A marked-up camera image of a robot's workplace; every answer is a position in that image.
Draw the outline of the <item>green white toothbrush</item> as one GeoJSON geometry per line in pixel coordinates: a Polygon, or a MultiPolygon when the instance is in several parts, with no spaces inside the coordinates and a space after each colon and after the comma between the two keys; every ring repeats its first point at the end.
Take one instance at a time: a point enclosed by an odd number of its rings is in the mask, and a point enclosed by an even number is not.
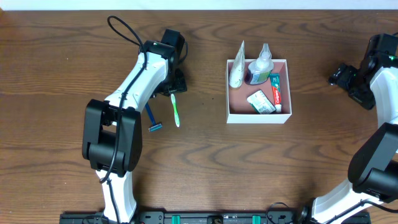
{"type": "Polygon", "coordinates": [[[179,114],[178,114],[178,109],[177,109],[177,101],[175,98],[175,95],[172,93],[170,95],[170,99],[173,105],[173,109],[174,109],[174,119],[175,119],[175,125],[176,127],[180,127],[180,118],[179,118],[179,114]]]}

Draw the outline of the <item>white floral lotion tube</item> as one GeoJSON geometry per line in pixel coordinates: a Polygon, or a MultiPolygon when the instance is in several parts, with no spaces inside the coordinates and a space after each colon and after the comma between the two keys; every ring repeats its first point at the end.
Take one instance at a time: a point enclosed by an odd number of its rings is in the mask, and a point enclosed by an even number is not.
{"type": "Polygon", "coordinates": [[[235,60],[233,62],[232,69],[229,74],[229,86],[231,88],[239,88],[242,85],[245,70],[245,43],[239,48],[236,54],[235,60]]]}

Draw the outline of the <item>Colgate toothpaste tube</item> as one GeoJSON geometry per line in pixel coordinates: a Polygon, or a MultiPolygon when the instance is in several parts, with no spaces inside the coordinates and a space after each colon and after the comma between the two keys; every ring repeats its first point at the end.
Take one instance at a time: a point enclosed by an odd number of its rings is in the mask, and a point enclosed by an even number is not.
{"type": "Polygon", "coordinates": [[[278,73],[271,73],[269,75],[271,81],[272,93],[274,97],[274,106],[276,113],[282,112],[282,98],[280,94],[280,76],[278,73]]]}

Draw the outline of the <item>clear pump bottle blue liquid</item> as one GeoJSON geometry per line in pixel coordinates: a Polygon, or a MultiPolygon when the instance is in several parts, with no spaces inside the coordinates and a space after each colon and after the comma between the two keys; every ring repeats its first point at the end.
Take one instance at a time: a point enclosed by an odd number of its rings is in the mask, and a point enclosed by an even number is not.
{"type": "Polygon", "coordinates": [[[269,44],[263,44],[259,57],[249,64],[244,81],[247,85],[260,85],[267,81],[273,69],[269,44]]]}

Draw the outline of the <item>green white soap box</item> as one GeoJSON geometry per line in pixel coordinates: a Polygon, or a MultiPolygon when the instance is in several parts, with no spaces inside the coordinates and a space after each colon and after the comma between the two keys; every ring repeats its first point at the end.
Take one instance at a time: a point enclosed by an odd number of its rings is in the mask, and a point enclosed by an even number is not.
{"type": "Polygon", "coordinates": [[[247,102],[259,114],[271,114],[276,111],[275,106],[268,100],[262,90],[258,90],[247,97],[247,102]]]}

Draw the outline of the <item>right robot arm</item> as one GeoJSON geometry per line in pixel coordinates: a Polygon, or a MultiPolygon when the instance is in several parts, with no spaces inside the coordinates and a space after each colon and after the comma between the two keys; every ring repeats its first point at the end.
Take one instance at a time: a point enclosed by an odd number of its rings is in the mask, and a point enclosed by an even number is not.
{"type": "Polygon", "coordinates": [[[370,223],[366,209],[388,213],[397,200],[397,34],[370,38],[359,68],[341,64],[328,83],[347,91],[366,110],[377,111],[378,129],[354,154],[348,177],[307,203],[294,223],[370,223]]]}

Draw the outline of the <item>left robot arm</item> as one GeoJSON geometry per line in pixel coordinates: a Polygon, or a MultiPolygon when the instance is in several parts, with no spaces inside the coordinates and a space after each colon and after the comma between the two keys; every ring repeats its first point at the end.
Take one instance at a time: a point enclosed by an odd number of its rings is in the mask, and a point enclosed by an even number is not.
{"type": "Polygon", "coordinates": [[[92,99],[85,109],[82,155],[96,171],[103,188],[108,223],[131,223],[137,203],[132,172],[142,152],[141,113],[153,96],[171,97],[187,84],[179,65],[187,48],[183,35],[167,29],[161,41],[148,40],[136,65],[105,100],[92,99]]]}

